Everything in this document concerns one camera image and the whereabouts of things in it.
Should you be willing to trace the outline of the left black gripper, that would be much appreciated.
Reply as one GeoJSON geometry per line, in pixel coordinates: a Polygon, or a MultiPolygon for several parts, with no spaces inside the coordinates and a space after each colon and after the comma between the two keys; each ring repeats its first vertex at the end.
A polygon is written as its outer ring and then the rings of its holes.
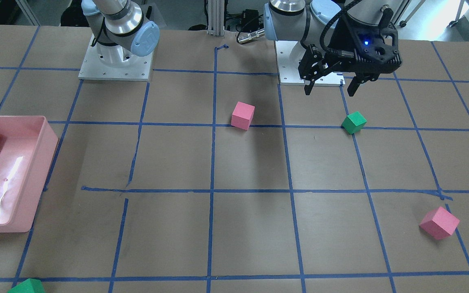
{"type": "Polygon", "coordinates": [[[333,72],[354,73],[347,93],[353,97],[360,85],[376,81],[380,74],[391,74],[401,67],[398,31],[393,24],[337,24],[325,34],[328,41],[301,41],[305,52],[298,61],[298,75],[304,80],[305,95],[315,81],[333,72]]]}

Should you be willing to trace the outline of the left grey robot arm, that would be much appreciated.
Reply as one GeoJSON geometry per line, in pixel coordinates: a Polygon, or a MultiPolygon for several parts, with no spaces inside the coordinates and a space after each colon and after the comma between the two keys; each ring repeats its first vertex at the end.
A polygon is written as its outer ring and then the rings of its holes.
{"type": "Polygon", "coordinates": [[[295,41],[303,50],[298,77],[310,95],[315,81],[333,73],[355,76],[347,93],[392,74],[402,65],[392,23],[398,0],[270,0],[263,15],[267,39],[295,41]]]}

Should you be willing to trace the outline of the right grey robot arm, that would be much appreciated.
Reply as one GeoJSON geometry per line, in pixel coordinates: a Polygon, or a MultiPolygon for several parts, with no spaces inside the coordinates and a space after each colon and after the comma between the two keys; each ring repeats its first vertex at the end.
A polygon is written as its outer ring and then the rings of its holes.
{"type": "Polygon", "coordinates": [[[91,47],[121,46],[133,55],[151,54],[160,39],[159,26],[130,0],[83,0],[83,15],[92,32],[91,47]]]}

